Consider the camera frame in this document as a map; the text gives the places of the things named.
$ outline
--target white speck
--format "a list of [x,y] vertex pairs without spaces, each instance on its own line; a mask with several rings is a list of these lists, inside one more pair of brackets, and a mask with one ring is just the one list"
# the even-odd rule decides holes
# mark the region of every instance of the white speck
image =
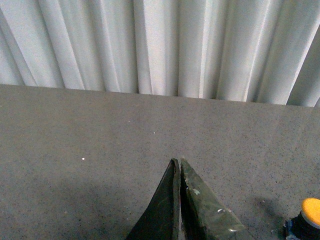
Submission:
[[195,195],[200,194],[200,192],[199,192],[197,189],[192,189],[192,190],[193,190],[193,192],[195,193]]

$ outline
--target dark green object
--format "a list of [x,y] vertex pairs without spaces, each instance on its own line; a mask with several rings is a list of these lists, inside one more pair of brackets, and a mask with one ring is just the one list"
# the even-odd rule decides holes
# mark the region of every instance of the dark green object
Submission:
[[127,240],[177,240],[179,209],[186,240],[254,240],[195,170],[172,159],[152,200]]
[[177,240],[180,215],[180,169],[172,159],[145,212],[126,240]]
[[187,240],[253,240],[195,170],[181,161],[181,215]]

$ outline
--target yellow cap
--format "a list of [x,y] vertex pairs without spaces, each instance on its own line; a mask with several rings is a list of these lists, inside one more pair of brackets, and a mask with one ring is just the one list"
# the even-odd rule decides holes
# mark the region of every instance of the yellow cap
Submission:
[[320,200],[316,198],[307,198],[301,204],[303,217],[308,222],[320,226]]

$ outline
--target speckled concrete floor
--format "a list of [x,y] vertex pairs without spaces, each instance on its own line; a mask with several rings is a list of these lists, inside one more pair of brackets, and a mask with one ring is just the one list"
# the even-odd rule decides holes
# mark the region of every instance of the speckled concrete floor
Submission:
[[0,85],[0,239],[122,240],[185,157],[257,240],[320,198],[320,110]]

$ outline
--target white curtain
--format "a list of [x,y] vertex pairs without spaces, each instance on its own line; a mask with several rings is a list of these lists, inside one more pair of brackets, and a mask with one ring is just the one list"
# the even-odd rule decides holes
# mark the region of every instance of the white curtain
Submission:
[[0,84],[320,107],[320,0],[0,0]]

